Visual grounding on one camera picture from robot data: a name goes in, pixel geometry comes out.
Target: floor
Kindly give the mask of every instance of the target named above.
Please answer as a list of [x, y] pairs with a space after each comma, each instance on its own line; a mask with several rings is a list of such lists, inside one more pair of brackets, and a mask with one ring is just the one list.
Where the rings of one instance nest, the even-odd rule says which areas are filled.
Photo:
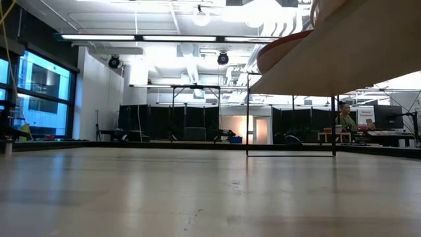
[[247, 161], [242, 151], [170, 149], [15, 153], [0, 157], [0, 236], [421, 236], [421, 162], [350, 153]]

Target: white ceiling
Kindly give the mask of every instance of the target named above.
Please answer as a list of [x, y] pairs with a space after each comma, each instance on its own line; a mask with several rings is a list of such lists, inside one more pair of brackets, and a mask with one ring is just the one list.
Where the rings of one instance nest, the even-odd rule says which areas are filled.
[[[259, 1], [277, 4], [273, 0]], [[203, 3], [202, 9], [210, 13], [210, 22], [206, 26], [198, 26], [193, 22], [193, 13], [197, 12], [197, 2], [181, 4], [173, 1], [172, 7], [169, 3], [156, 0], [144, 1], [142, 4], [77, 0], [18, 0], [18, 3], [61, 33], [257, 36], [263, 31], [263, 27], [252, 28], [244, 23], [245, 20], [253, 20], [254, 13], [245, 16], [238, 15], [241, 7], [226, 7], [225, 0], [216, 0], [212, 4], [206, 1]], [[260, 6], [260, 12], [270, 12], [270, 4]], [[174, 9], [175, 19], [171, 14], [172, 9]], [[291, 18], [282, 14], [276, 16], [279, 19]], [[186, 65], [182, 58], [176, 57], [177, 45], [178, 43], [95, 43], [97, 49], [141, 47], [143, 54], [147, 57], [150, 78], [175, 78], [180, 77], [181, 73], [186, 73]], [[199, 44], [199, 48], [227, 51], [231, 63], [246, 63], [254, 47], [249, 44]], [[228, 66], [219, 66], [216, 63], [216, 57], [199, 59], [197, 62], [199, 74], [225, 74]]]

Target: monitor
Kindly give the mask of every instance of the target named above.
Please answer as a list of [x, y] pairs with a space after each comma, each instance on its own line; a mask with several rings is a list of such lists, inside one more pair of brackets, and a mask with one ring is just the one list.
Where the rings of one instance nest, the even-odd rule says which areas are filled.
[[374, 118], [377, 129], [398, 129], [403, 128], [403, 118], [401, 106], [375, 105]]

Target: window frame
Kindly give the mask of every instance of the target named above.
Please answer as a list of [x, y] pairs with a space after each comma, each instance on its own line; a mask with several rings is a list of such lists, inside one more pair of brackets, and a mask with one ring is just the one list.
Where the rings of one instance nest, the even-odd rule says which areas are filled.
[[[33, 53], [35, 55], [37, 55], [38, 57], [41, 57], [53, 64], [56, 64], [57, 66], [60, 66], [66, 70], [68, 70], [70, 72], [70, 77], [69, 77], [69, 96], [68, 96], [68, 100], [65, 99], [59, 99], [58, 97], [54, 97], [51, 95], [47, 95], [47, 94], [43, 94], [43, 93], [38, 93], [38, 92], [34, 92], [31, 90], [27, 90], [24, 88], [19, 88], [17, 87], [17, 91], [18, 93], [21, 94], [25, 94], [25, 95], [29, 95], [35, 98], [39, 98], [39, 99], [45, 99], [48, 101], [52, 101], [52, 102], [57, 102], [57, 103], [62, 103], [67, 105], [67, 115], [66, 115], [66, 132], [65, 135], [56, 135], [56, 138], [59, 139], [63, 139], [63, 138], [72, 138], [73, 137], [73, 121], [74, 121], [74, 100], [76, 97], [76, 73], [74, 72], [71, 68], [68, 68], [62, 64], [59, 64], [57, 62], [55, 62], [54, 60], [49, 59], [48, 57], [44, 57], [43, 55], [40, 55], [37, 52], [34, 52], [30, 49], [26, 49], [27, 52]], [[16, 54], [11, 54], [11, 60], [12, 60], [12, 70], [13, 70], [13, 74], [15, 76], [16, 79], [16, 83], [18, 80], [18, 73], [19, 73], [19, 66], [20, 66], [20, 55], [16, 55]], [[1, 83], [0, 82], [0, 88], [1, 89], [5, 89], [6, 90], [6, 100], [8, 101], [12, 101], [12, 92], [13, 92], [13, 82], [11, 80], [10, 77], [10, 73], [8, 73], [8, 77], [7, 77], [7, 83]], [[34, 135], [34, 138], [42, 138], [44, 137], [44, 135]]]

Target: blue bin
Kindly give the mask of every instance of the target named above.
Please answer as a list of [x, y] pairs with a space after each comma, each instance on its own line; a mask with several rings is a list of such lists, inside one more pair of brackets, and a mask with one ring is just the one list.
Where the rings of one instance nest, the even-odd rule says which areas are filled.
[[242, 144], [243, 143], [243, 137], [232, 137], [230, 138], [231, 144]]

